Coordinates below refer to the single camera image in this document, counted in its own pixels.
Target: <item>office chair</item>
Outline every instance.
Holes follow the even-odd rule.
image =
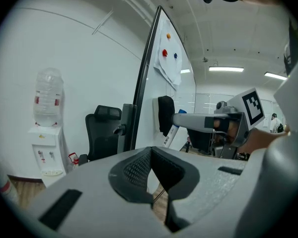
[[[89,154],[79,157],[78,165],[117,154],[118,135],[114,129],[120,124],[121,110],[119,108],[99,105],[94,114],[85,118],[89,141]]]

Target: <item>fluorescent light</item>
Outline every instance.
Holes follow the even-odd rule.
[[[242,72],[244,68],[242,67],[219,67],[219,66],[210,66],[209,71],[236,71]]]
[[[286,80],[287,79],[286,77],[279,76],[277,74],[273,74],[273,73],[270,73],[270,72],[266,72],[264,75],[268,76],[268,77],[274,77],[274,78],[277,78],[277,79],[281,79],[281,80]]]

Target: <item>red magnet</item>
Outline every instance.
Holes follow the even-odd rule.
[[[162,55],[163,55],[164,57],[167,57],[167,56],[168,56],[168,52],[167,52],[167,50],[163,50],[163,51],[162,51]]]

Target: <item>ceiling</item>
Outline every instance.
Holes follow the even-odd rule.
[[[147,18],[148,14],[153,17],[158,5],[163,6],[181,35],[197,84],[249,85],[276,91],[282,83],[264,76],[267,71],[285,74],[289,17],[281,6],[222,0],[210,4],[203,0],[134,1]],[[245,70],[209,72],[215,63]]]

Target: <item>person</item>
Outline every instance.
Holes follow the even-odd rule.
[[[282,125],[282,122],[277,118],[277,114],[272,114],[272,121],[270,122],[270,132],[277,133],[279,126]]]
[[[207,3],[210,3],[212,0],[204,0]],[[224,0],[227,2],[236,2],[239,0]],[[281,5],[279,0],[240,0],[250,4],[256,5]],[[289,42],[285,47],[285,55],[284,55],[284,63],[286,68],[287,76],[289,76],[292,71],[294,65],[298,61],[298,23],[293,19],[290,15],[289,20]],[[221,121],[214,121],[214,129],[220,126]],[[230,122],[227,137],[229,142],[233,142],[236,137],[238,130],[238,124],[235,122]],[[238,153],[249,153],[251,154],[257,149],[267,148],[271,142],[273,142],[276,138],[287,135],[290,132],[289,127],[287,126],[285,132],[281,133],[269,133],[262,130],[258,130],[256,128],[250,131],[248,140],[244,145],[238,148]]]

